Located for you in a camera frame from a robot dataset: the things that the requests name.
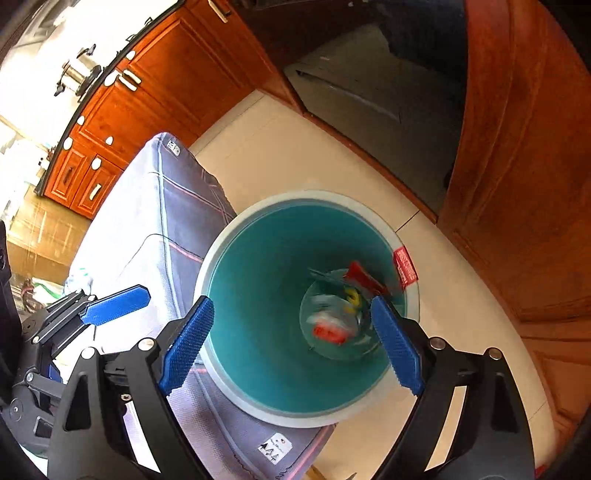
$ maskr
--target silver pot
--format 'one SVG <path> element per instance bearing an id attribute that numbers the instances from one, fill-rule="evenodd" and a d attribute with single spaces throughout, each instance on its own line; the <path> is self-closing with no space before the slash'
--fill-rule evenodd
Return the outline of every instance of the silver pot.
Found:
<path id="1" fill-rule="evenodd" d="M 102 71 L 102 67 L 91 58 L 95 48 L 96 44 L 81 49 L 75 59 L 68 60 L 61 66 L 61 76 L 54 96 L 58 96 L 66 88 L 76 96 L 84 95 Z"/>

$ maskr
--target white label on tablecloth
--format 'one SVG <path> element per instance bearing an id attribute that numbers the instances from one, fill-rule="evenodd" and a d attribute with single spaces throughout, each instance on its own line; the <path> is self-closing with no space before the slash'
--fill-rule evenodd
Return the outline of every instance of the white label on tablecloth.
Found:
<path id="1" fill-rule="evenodd" d="M 266 442 L 261 443 L 258 451 L 261 452 L 273 465 L 277 465 L 281 459 L 290 452 L 291 447 L 291 442 L 288 439 L 286 439 L 281 433 L 276 433 Z"/>

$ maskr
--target blue gripper pad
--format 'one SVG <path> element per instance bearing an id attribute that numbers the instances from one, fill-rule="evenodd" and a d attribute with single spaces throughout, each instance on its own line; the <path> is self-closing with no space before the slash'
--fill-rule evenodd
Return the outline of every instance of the blue gripper pad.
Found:
<path id="1" fill-rule="evenodd" d="M 166 397 L 172 390 L 183 385 L 209 330 L 212 329 L 213 315 L 213 302 L 205 297 L 166 352 L 162 377 L 158 384 Z"/>
<path id="2" fill-rule="evenodd" d="M 424 383 L 418 353 L 401 330 L 384 298 L 375 297 L 372 300 L 371 321 L 398 381 L 403 387 L 410 388 L 413 395 L 419 395 L 423 391 Z"/>
<path id="3" fill-rule="evenodd" d="M 150 292 L 142 285 L 119 291 L 89 304 L 80 320 L 86 325 L 103 325 L 123 315 L 143 309 L 150 302 Z"/>

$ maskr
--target cabinet drawer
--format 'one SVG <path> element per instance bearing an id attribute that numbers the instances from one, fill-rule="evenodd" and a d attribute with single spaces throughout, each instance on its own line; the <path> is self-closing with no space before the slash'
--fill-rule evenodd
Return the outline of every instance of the cabinet drawer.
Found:
<path id="1" fill-rule="evenodd" d="M 72 142 L 68 150 L 61 151 L 51 173 L 50 188 L 46 194 L 49 198 L 67 207 L 72 204 L 90 166 L 89 154 L 87 148 L 78 142 Z"/>
<path id="2" fill-rule="evenodd" d="M 99 156 L 92 161 L 72 202 L 72 210 L 94 218 L 123 171 Z"/>

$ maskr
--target wooden threshold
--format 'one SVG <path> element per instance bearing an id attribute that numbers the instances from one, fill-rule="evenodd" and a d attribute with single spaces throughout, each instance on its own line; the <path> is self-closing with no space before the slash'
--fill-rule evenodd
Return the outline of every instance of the wooden threshold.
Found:
<path id="1" fill-rule="evenodd" d="M 352 152 L 360 156 L 366 163 L 370 166 L 375 168 L 378 172 L 381 173 L 382 177 L 388 180 L 392 185 L 394 185 L 410 202 L 417 207 L 429 220 L 433 223 L 437 223 L 437 214 L 431 210 L 419 197 L 417 197 L 414 192 L 409 189 L 396 175 L 394 175 L 391 171 L 389 171 L 386 167 L 384 167 L 376 158 L 371 156 L 367 153 L 363 148 L 361 148 L 357 143 L 352 141 L 350 138 L 344 136 L 341 132 L 339 132 L 336 128 L 326 123 L 320 117 L 315 116 L 313 113 L 306 111 L 303 113 L 304 117 L 307 118 L 310 122 L 314 123 L 322 130 L 327 132 L 329 135 L 333 136 L 339 142 L 341 142 L 345 147 L 348 147 Z"/>

